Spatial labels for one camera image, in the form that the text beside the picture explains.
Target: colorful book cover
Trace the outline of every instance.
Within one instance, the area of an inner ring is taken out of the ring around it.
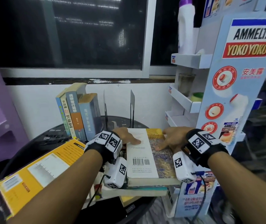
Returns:
[[[98,95],[96,93],[87,93],[79,100],[79,108],[84,125],[86,139],[90,141],[100,133],[103,128],[101,121]]]
[[[83,121],[80,113],[79,103],[80,98],[86,94],[86,83],[73,83],[66,90],[67,103],[73,122],[76,137],[82,141],[86,141]]]
[[[60,100],[61,96],[64,95],[65,90],[66,89],[64,89],[59,95],[57,95],[55,97],[55,99],[56,99],[56,103],[57,103],[57,106],[58,106],[58,109],[59,109],[59,112],[60,112],[60,115],[61,115],[61,119],[63,120],[63,124],[64,124],[65,129],[66,129],[67,135],[71,136],[71,132],[70,132],[70,129],[69,129],[69,126],[68,126],[68,123],[67,123],[66,115],[64,113],[63,105],[62,105],[61,100]]]
[[[74,130],[71,114],[70,114],[68,103],[67,103],[67,97],[66,97],[65,93],[60,97],[60,101],[61,101],[61,104],[62,104],[63,109],[64,109],[64,113],[65,113],[65,116],[66,116],[66,121],[67,121],[69,130],[71,132],[71,136],[72,136],[72,138],[74,138],[74,137],[76,137],[76,133],[75,133],[75,130]]]
[[[159,178],[176,178],[172,151],[169,148],[156,151],[155,147],[165,140],[161,129],[146,129]]]
[[[0,207],[6,219],[16,215],[35,195],[84,153],[85,144],[71,139],[16,173],[0,180]]]

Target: purple bottle cap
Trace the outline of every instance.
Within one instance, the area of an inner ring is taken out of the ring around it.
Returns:
[[[192,4],[192,0],[180,0],[180,7],[187,4]]]

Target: hand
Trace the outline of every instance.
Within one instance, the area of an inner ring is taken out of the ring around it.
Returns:
[[[141,143],[140,140],[136,139],[131,133],[128,132],[127,127],[114,128],[112,131],[119,135],[120,139],[123,140],[123,144],[130,142],[132,145],[138,145]]]
[[[156,151],[170,147],[173,154],[181,151],[181,147],[187,144],[186,134],[194,128],[192,127],[168,127],[163,130],[163,134],[166,134],[166,139],[155,147]]]

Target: blue book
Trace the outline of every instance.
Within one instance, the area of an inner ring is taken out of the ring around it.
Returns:
[[[70,129],[69,129],[69,126],[68,126],[66,115],[64,113],[64,108],[63,108],[63,106],[61,104],[61,100],[60,100],[60,98],[65,94],[65,91],[66,91],[66,89],[64,89],[59,95],[57,95],[55,97],[55,99],[56,99],[56,103],[57,103],[58,109],[60,111],[61,119],[63,120],[63,124],[64,124],[65,129],[66,129],[67,135],[71,136],[71,132],[70,132]]]
[[[84,125],[86,139],[90,141],[103,129],[101,121],[98,95],[87,93],[79,100],[79,108]]]
[[[73,83],[65,91],[76,137],[78,137],[82,141],[86,141],[86,135],[84,131],[84,126],[80,114],[78,101],[80,100],[81,97],[83,97],[84,94],[86,94],[85,87],[86,83],[76,82]]]

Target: book spine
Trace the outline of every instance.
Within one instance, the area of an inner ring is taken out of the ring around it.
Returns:
[[[56,99],[56,103],[57,103],[57,106],[58,106],[58,109],[59,109],[59,112],[60,112],[60,115],[61,115],[61,119],[63,120],[63,124],[64,124],[65,129],[66,129],[67,135],[71,136],[71,132],[70,132],[70,129],[69,129],[69,126],[68,126],[68,122],[67,122],[67,119],[66,119],[66,115],[64,113],[64,109],[63,109],[61,100],[60,100],[59,97],[56,97],[55,99]]]
[[[62,104],[63,109],[64,109],[64,113],[65,113],[65,116],[66,116],[66,121],[67,121],[68,127],[70,129],[71,137],[74,138],[74,137],[76,137],[76,134],[75,134],[73,122],[72,122],[72,119],[71,119],[71,115],[70,115],[70,111],[69,111],[66,95],[64,94],[60,98],[60,100],[61,100],[61,104]]]
[[[91,113],[91,106],[90,103],[81,103],[79,104],[79,107],[86,134],[86,139],[90,141],[96,135],[93,115]]]
[[[66,92],[66,97],[76,137],[82,141],[86,141],[77,93],[75,91]]]

